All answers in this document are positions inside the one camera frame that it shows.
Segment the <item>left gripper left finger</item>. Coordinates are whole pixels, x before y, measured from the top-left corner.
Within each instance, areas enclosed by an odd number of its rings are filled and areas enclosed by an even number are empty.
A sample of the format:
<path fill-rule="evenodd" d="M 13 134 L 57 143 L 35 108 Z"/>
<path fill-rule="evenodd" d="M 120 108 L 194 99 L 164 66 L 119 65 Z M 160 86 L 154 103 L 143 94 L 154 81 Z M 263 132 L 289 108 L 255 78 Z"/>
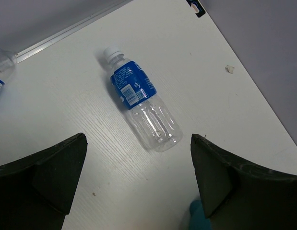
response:
<path fill-rule="evenodd" d="M 60 230 L 70 213 L 87 153 L 78 133 L 0 166 L 0 230 Z"/>

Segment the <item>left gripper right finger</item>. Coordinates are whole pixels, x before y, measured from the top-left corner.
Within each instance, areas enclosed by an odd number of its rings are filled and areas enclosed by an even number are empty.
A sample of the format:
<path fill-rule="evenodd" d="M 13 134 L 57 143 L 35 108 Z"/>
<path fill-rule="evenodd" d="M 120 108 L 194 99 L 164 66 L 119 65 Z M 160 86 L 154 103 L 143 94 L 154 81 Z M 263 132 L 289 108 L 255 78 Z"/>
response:
<path fill-rule="evenodd" d="M 198 134 L 190 151 L 214 230 L 297 230 L 297 175 L 250 162 Z"/>

